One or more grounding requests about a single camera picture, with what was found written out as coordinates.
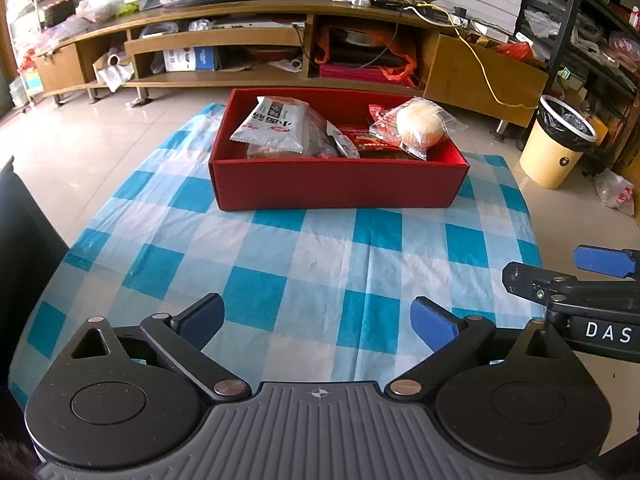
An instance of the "black chair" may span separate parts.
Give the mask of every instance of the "black chair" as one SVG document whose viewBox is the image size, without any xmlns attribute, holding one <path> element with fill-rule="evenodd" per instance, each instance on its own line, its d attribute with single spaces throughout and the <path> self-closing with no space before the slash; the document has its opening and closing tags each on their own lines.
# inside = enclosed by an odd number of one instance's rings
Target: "black chair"
<svg viewBox="0 0 640 480">
<path fill-rule="evenodd" d="M 7 389 L 22 329 L 68 247 L 14 173 L 0 171 L 0 437 L 30 443 L 22 412 Z"/>
</svg>

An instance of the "orange plastic bag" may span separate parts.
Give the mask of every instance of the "orange plastic bag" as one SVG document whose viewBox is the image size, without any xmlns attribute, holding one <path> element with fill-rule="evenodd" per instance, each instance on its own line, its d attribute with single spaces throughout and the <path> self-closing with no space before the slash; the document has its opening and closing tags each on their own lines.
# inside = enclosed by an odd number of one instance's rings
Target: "orange plastic bag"
<svg viewBox="0 0 640 480">
<path fill-rule="evenodd" d="M 526 41 L 493 46 L 491 50 L 517 61 L 527 62 L 533 60 L 533 51 Z"/>
<path fill-rule="evenodd" d="M 386 23 L 367 23 L 362 25 L 360 20 L 350 20 L 349 18 L 334 18 L 331 23 L 321 25 L 316 34 L 316 46 L 321 50 L 321 56 L 315 56 L 315 62 L 323 64 L 329 61 L 329 33 L 332 28 L 343 28 L 355 30 L 369 34 L 375 41 L 376 46 L 387 46 L 389 52 L 401 57 L 406 61 L 405 66 L 396 68 L 380 67 L 380 70 L 389 81 L 401 81 L 402 83 L 416 88 L 412 81 L 412 76 L 418 68 L 417 55 L 415 53 L 415 43 L 401 34 L 394 38 L 395 27 Z"/>
</svg>

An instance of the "black trash bag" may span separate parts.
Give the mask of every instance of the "black trash bag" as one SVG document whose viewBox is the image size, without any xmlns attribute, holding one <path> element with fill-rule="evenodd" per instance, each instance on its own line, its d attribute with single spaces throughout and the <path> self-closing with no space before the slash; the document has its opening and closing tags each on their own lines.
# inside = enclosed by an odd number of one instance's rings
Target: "black trash bag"
<svg viewBox="0 0 640 480">
<path fill-rule="evenodd" d="M 576 130 L 589 136 L 593 135 L 584 119 L 581 119 L 575 114 L 572 114 L 567 110 L 567 108 L 556 103 L 555 101 L 547 100 L 546 104 L 560 117 L 562 117 L 567 123 L 571 124 L 571 126 L 573 126 Z M 564 146 L 568 150 L 572 150 L 572 152 L 584 152 L 592 148 L 594 145 L 594 141 L 587 140 L 576 135 L 569 128 L 564 126 L 564 124 L 556 120 L 556 118 L 553 117 L 553 115 L 551 115 L 551 113 L 549 113 L 549 111 L 546 110 L 546 108 L 542 104 L 538 106 L 536 119 L 549 137 L 551 137 L 555 142 L 557 142 L 561 146 Z"/>
</svg>

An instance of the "wooden tv cabinet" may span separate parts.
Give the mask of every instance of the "wooden tv cabinet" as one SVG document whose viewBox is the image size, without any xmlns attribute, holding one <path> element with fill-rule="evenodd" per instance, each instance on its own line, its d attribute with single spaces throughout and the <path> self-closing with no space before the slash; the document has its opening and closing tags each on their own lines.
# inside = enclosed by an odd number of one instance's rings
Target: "wooden tv cabinet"
<svg viewBox="0 0 640 480">
<path fill-rule="evenodd" d="M 305 21 L 302 34 L 288 28 L 227 28 L 178 32 L 167 36 L 140 39 L 140 31 L 151 23 L 196 20 L 242 14 L 296 14 Z M 270 65 L 258 65 L 242 72 L 167 72 L 154 75 L 150 64 L 154 53 L 167 48 L 218 46 L 227 44 L 272 44 L 300 46 L 307 54 L 313 45 L 316 28 L 333 17 L 360 18 L 399 23 L 403 34 L 415 37 L 418 53 L 417 76 L 420 86 L 411 89 L 394 84 L 318 77 L 316 67 L 303 57 L 303 69 L 289 73 Z M 331 0 L 253 0 L 229 4 L 153 9 L 111 20 L 95 30 L 60 43 L 52 52 L 35 59 L 46 95 L 59 102 L 59 94 L 86 89 L 92 100 L 95 89 L 106 88 L 95 80 L 92 63 L 112 44 L 124 44 L 134 62 L 134 77 L 126 87 L 138 88 L 141 98 L 150 88 L 167 87 L 316 87 L 347 88 L 420 95 L 436 102 L 480 112 L 510 123 L 527 126 L 533 110 L 498 104 L 489 91 L 480 65 L 469 49 L 446 27 L 424 22 L 412 12 L 398 13 L 374 7 L 355 7 Z M 546 84 L 544 71 L 474 45 L 497 96 L 510 104 L 536 107 Z"/>
</svg>

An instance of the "crosshair symbol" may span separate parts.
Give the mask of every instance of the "crosshair symbol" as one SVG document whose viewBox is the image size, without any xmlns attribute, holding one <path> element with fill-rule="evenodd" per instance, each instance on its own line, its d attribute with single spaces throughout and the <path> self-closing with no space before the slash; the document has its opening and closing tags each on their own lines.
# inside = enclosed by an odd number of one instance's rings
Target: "crosshair symbol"
<svg viewBox="0 0 640 480">
<path fill-rule="evenodd" d="M 322 399 L 323 397 L 326 397 L 327 395 L 329 395 L 331 392 L 328 392 L 327 390 L 323 389 L 323 388 L 316 388 L 315 390 L 313 390 L 312 392 L 310 392 L 311 395 L 313 395 L 316 399 Z"/>
</svg>

